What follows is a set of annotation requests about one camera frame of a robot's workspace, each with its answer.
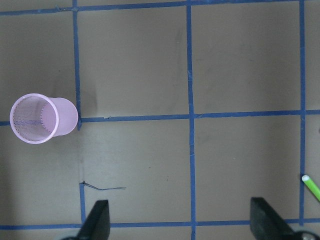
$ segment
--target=green stick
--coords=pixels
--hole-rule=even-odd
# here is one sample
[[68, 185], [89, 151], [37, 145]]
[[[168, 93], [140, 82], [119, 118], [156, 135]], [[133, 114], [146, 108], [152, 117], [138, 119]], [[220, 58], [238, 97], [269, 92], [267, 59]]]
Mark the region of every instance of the green stick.
[[302, 181], [304, 182], [304, 184], [310, 189], [310, 191], [315, 195], [315, 197], [320, 202], [320, 189], [315, 184], [315, 182], [312, 181], [311, 177], [309, 177], [308, 175], [303, 175]]

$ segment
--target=mesh pen holder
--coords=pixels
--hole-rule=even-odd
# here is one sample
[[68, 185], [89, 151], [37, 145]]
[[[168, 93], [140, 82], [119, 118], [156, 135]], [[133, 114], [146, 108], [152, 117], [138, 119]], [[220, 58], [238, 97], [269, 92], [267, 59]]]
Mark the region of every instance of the mesh pen holder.
[[30, 93], [12, 106], [10, 125], [15, 135], [28, 144], [42, 144], [70, 133], [78, 123], [74, 104], [61, 97]]

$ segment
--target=blue grid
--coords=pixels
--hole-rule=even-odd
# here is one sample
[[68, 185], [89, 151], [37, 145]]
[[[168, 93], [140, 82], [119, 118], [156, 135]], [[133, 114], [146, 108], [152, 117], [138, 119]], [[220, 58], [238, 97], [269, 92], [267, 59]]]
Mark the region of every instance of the blue grid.
[[[191, 240], [196, 239], [197, 226], [237, 226], [249, 225], [249, 220], [228, 221], [197, 221], [196, 219], [196, 169], [195, 169], [195, 119], [201, 118], [230, 118], [230, 117], [262, 117], [262, 116], [300, 116], [300, 173], [305, 172], [305, 150], [306, 150], [306, 116], [320, 115], [320, 109], [306, 110], [306, 73], [305, 73], [305, 0], [299, 2], [299, 29], [300, 29], [300, 109], [280, 111], [250, 111], [250, 112], [213, 112], [194, 113], [193, 106], [193, 65], [192, 65], [192, 6], [216, 5], [216, 4], [240, 4], [240, 3], [263, 3], [263, 2], [297, 2], [297, 0], [186, 0], [175, 2], [137, 3], [137, 4], [115, 4], [99, 6], [78, 6], [77, 0], [72, 0], [72, 7], [52, 9], [32, 9], [19, 11], [0, 11], [0, 16], [19, 16], [33, 14], [53, 14], [59, 12], [72, 12], [73, 20], [73, 43], [74, 43], [74, 67], [75, 67], [75, 91], [76, 108], [78, 110], [78, 130], [82, 123], [94, 122], [121, 122], [121, 121], [153, 121], [153, 120], [176, 120], [189, 119], [189, 151], [190, 151], [190, 219], [183, 222], [136, 222], [136, 223], [112, 223], [112, 228], [141, 228], [141, 227], [191, 227]], [[186, 7], [186, 32], [187, 32], [187, 71], [188, 71], [188, 114], [173, 115], [144, 115], [144, 116], [116, 116], [116, 117], [87, 117], [81, 118], [81, 88], [80, 88], [80, 64], [78, 43], [78, 12], [82, 11], [107, 11], [119, 9], [144, 9], [144, 8], [169, 8]], [[9, 121], [0, 121], [0, 126], [10, 125]], [[85, 185], [79, 184], [81, 222], [86, 219], [85, 210]], [[320, 223], [320, 218], [304, 218], [304, 185], [300, 182], [299, 189], [299, 218], [286, 219], [287, 223], [300, 224]], [[42, 230], [42, 229], [69, 229], [80, 228], [81, 224], [46, 224], [46, 225], [0, 225], [0, 230]]]

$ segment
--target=cylindrical container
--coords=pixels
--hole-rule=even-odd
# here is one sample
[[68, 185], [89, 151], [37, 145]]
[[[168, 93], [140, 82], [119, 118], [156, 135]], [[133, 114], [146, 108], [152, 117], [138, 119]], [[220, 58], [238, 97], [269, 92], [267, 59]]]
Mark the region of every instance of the cylindrical container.
[[61, 97], [30, 93], [12, 106], [10, 125], [15, 135], [29, 144], [42, 144], [66, 135], [75, 129], [78, 111], [74, 104]]

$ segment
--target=green marker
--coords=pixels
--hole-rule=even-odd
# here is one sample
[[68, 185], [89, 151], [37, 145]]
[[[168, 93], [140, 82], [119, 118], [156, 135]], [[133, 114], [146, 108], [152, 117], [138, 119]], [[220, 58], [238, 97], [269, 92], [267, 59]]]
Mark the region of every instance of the green marker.
[[304, 184], [310, 189], [310, 191], [315, 195], [315, 197], [320, 202], [320, 189], [315, 184], [315, 182], [312, 181], [311, 177], [309, 177], [308, 175], [303, 175], [302, 181], [304, 182]]

